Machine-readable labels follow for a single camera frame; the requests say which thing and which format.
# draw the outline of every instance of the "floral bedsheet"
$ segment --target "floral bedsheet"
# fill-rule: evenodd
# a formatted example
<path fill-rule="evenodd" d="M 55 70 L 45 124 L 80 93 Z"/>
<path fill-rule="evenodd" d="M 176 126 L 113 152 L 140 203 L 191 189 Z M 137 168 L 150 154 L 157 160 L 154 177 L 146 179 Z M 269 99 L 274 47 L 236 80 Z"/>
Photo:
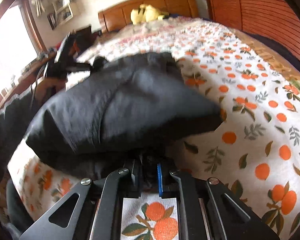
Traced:
<path fill-rule="evenodd" d="M 219 178 L 282 240 L 300 224 L 300 94 L 274 66 L 223 25 L 178 18 L 161 29 L 96 44 L 80 58 L 114 60 L 169 51 L 185 82 L 222 107 L 214 132 L 168 149 L 194 177 Z M 40 162 L 23 141 L 8 165 L 36 220 L 79 181 Z M 175 200 L 144 193 L 124 201 L 122 239 L 178 239 Z"/>

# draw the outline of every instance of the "blue strip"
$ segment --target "blue strip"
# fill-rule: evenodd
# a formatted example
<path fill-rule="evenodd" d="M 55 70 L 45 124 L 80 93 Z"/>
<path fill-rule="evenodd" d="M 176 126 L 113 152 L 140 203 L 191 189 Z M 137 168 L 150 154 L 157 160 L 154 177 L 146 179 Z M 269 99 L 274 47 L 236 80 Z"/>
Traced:
<path fill-rule="evenodd" d="M 159 196 L 162 197 L 163 194 L 163 186 L 162 186 L 162 172 L 161 172 L 161 165 L 158 163 L 157 165 L 157 172 L 158 172 L 158 189 L 159 189 Z"/>

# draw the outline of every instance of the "slatted panel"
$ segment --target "slatted panel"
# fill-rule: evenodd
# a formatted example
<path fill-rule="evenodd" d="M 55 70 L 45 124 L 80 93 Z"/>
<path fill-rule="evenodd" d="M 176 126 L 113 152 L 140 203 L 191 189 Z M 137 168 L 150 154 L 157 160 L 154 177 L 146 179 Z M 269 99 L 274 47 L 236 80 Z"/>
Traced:
<path fill-rule="evenodd" d="M 300 20 L 284 0 L 240 0 L 242 30 L 271 38 L 300 60 Z"/>
<path fill-rule="evenodd" d="M 241 29 L 239 0 L 211 0 L 213 20 L 225 26 Z"/>

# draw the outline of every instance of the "bed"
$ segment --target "bed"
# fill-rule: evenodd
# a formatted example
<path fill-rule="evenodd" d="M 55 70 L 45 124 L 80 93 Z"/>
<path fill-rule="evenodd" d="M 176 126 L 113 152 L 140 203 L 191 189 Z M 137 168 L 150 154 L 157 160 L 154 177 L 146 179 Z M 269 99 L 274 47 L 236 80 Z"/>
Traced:
<path fill-rule="evenodd" d="M 130 25 L 130 11 L 141 3 L 183 17 Z M 171 52 L 185 83 L 221 105 L 224 122 L 214 132 L 169 145 L 167 155 L 194 177 L 219 178 L 282 240 L 289 239 L 300 225 L 300 73 L 244 33 L 196 17 L 195 0 L 123 2 L 99 12 L 105 34 L 78 60 L 92 62 L 101 55 L 111 61 L 149 51 Z M 69 85 L 87 75 L 72 76 Z M 81 179 L 41 163 L 24 141 L 8 170 L 34 220 Z M 155 230 L 155 218 L 141 219 L 145 203 L 149 213 L 169 214 L 165 236 Z M 125 199 L 121 239 L 139 239 L 145 233 L 149 239 L 176 240 L 176 219 L 175 199 L 150 193 L 139 200 Z M 132 224 L 150 225 L 150 229 L 134 231 Z"/>

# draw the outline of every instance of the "cable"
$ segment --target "cable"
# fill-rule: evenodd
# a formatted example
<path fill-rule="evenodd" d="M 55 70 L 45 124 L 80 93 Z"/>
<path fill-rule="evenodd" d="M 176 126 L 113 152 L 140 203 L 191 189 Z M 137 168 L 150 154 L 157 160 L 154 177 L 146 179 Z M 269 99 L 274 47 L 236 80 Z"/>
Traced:
<path fill-rule="evenodd" d="M 41 75 L 42 71 L 44 71 L 45 67 L 46 67 L 46 65 L 43 65 L 43 66 L 40 68 L 40 70 L 39 70 L 39 72 L 38 72 L 38 74 L 37 74 L 37 77 L 36 77 L 36 79 L 35 79 L 35 88 L 34 88 L 34 91 L 33 91 L 33 93 L 32 93 L 32 98 L 31 98 L 31 103 L 30 103 L 30 109 L 32 109 L 35 91 L 37 90 L 37 86 L 38 86 L 38 79 L 39 79 L 39 76 Z"/>

